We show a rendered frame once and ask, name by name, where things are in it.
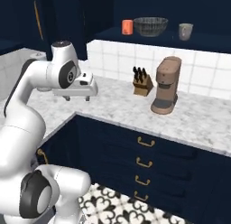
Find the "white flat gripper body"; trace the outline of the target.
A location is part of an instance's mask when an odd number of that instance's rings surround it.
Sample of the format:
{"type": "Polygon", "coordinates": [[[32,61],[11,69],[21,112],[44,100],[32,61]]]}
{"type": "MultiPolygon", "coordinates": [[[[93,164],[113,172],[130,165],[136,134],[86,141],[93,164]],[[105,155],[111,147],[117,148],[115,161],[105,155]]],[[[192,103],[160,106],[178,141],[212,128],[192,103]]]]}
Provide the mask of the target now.
{"type": "Polygon", "coordinates": [[[98,93],[97,83],[95,80],[85,81],[85,80],[75,80],[74,83],[67,89],[54,89],[53,94],[56,96],[84,96],[84,97],[94,97],[98,93]]]}

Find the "navy base cabinet door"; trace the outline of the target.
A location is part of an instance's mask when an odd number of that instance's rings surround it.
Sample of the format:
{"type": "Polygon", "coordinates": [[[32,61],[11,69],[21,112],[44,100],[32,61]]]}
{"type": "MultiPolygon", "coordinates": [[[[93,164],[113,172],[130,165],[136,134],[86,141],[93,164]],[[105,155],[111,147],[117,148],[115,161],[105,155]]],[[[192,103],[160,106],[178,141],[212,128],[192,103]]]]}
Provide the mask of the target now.
{"type": "MultiPolygon", "coordinates": [[[[79,167],[79,134],[76,118],[73,117],[40,148],[46,154],[49,164],[70,168],[79,167]]],[[[37,155],[38,164],[45,164],[42,156],[37,155]]]]}

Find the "wooden knife block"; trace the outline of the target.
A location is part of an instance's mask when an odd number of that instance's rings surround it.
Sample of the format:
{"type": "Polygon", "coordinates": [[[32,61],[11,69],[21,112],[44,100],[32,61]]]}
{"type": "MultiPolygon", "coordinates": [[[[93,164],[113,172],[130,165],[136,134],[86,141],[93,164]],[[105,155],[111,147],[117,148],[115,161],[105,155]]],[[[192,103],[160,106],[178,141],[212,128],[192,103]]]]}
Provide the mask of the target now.
{"type": "Polygon", "coordinates": [[[133,67],[134,72],[134,94],[147,97],[153,88],[150,75],[146,72],[145,68],[133,67]]]}

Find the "orange cup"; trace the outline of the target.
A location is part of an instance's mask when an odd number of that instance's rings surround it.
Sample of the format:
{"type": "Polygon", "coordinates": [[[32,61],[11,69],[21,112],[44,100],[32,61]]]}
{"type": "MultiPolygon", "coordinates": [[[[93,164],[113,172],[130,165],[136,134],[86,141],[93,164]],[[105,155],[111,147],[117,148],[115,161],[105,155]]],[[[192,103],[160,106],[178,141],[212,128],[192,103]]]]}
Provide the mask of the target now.
{"type": "Polygon", "coordinates": [[[132,35],[134,32],[134,24],[132,20],[123,20],[122,21],[122,34],[123,35],[132,35]]]}

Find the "brown coffee machine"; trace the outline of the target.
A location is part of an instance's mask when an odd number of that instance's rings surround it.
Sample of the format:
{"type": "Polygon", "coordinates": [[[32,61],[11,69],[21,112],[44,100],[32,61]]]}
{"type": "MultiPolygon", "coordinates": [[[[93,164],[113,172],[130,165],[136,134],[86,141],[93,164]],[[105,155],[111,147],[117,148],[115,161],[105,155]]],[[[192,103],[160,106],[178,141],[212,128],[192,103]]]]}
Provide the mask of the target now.
{"type": "Polygon", "coordinates": [[[181,58],[169,56],[162,60],[156,71],[156,98],[151,111],[159,115],[172,112],[178,100],[177,89],[180,76],[181,58]]]}

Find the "grey glass bowl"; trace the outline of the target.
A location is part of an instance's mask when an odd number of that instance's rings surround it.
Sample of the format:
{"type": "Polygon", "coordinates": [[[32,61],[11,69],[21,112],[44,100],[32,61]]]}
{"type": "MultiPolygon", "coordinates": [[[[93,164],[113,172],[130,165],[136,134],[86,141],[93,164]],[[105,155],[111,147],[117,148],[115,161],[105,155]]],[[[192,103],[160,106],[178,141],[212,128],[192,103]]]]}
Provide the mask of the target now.
{"type": "Polygon", "coordinates": [[[139,17],[134,19],[134,28],[143,37],[157,37],[165,31],[168,22],[162,17],[139,17]]]}

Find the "navy drawer front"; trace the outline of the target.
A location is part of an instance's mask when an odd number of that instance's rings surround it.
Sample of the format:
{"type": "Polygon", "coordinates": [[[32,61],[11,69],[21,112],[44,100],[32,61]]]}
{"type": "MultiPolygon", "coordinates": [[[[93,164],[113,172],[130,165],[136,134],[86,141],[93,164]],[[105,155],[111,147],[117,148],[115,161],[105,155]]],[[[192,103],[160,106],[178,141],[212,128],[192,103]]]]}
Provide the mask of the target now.
{"type": "Polygon", "coordinates": [[[121,126],[104,123],[101,125],[102,135],[107,140],[112,140],[124,147],[136,149],[144,148],[145,151],[155,151],[160,154],[167,154],[182,159],[194,159],[197,157],[197,150],[191,146],[183,145],[174,141],[166,140],[157,136],[147,135],[121,126]],[[137,143],[137,137],[141,136],[145,143],[155,141],[153,147],[146,147],[137,143]]]}
{"type": "Polygon", "coordinates": [[[142,163],[153,162],[151,168],[157,173],[165,174],[168,177],[187,181],[190,172],[185,166],[181,166],[179,158],[173,159],[167,154],[158,154],[155,151],[130,150],[125,147],[108,145],[101,155],[102,165],[109,169],[116,167],[144,168],[136,163],[136,157],[140,157],[142,163]]]}
{"type": "Polygon", "coordinates": [[[121,187],[124,191],[138,191],[141,195],[146,192],[176,198],[185,195],[185,189],[177,180],[152,169],[116,167],[110,172],[104,173],[103,176],[111,180],[115,187],[121,187]]]}
{"type": "Polygon", "coordinates": [[[143,186],[136,182],[110,181],[106,184],[106,187],[119,191],[130,198],[134,198],[134,191],[138,191],[142,198],[147,194],[149,199],[146,203],[172,213],[180,213],[184,205],[185,189],[175,184],[155,182],[143,186]]]}

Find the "grey mug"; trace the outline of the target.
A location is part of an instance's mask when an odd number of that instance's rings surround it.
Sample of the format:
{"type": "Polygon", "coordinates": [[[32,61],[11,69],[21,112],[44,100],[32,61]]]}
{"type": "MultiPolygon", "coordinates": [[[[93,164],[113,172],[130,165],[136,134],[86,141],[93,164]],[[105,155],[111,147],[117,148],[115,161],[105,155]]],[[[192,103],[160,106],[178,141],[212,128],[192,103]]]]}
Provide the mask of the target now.
{"type": "Polygon", "coordinates": [[[180,23],[179,24],[179,37],[182,41],[187,41],[190,39],[193,30],[192,23],[180,23]]]}

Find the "navy wall cabinet door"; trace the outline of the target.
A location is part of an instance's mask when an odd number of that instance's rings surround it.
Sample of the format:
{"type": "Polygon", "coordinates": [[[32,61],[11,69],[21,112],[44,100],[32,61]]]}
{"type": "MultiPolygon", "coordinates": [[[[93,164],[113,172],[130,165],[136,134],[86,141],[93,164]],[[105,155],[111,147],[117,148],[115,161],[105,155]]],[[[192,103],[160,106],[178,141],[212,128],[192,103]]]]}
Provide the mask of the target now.
{"type": "Polygon", "coordinates": [[[88,58],[84,35],[83,13],[79,0],[41,0],[42,19],[48,43],[47,57],[50,60],[51,45],[56,41],[70,41],[78,55],[88,58]]]}
{"type": "MultiPolygon", "coordinates": [[[[34,0],[0,0],[0,39],[18,42],[23,47],[45,51],[45,34],[43,40],[38,31],[33,6],[34,0]]],[[[36,0],[38,11],[40,0],[36,0]]],[[[42,16],[39,12],[42,27],[42,16]]]]}

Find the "navy open wall cabinet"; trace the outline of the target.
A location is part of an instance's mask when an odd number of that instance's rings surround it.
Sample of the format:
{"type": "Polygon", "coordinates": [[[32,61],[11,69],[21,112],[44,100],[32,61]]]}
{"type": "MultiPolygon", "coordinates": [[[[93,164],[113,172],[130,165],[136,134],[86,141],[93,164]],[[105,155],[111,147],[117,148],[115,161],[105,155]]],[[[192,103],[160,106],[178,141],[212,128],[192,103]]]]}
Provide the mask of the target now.
{"type": "Polygon", "coordinates": [[[139,43],[196,51],[231,53],[231,0],[88,0],[99,31],[93,40],[139,43]],[[138,17],[164,17],[166,30],[158,37],[121,34],[122,21],[138,17]],[[179,24],[192,23],[190,39],[179,37],[179,24]]]}

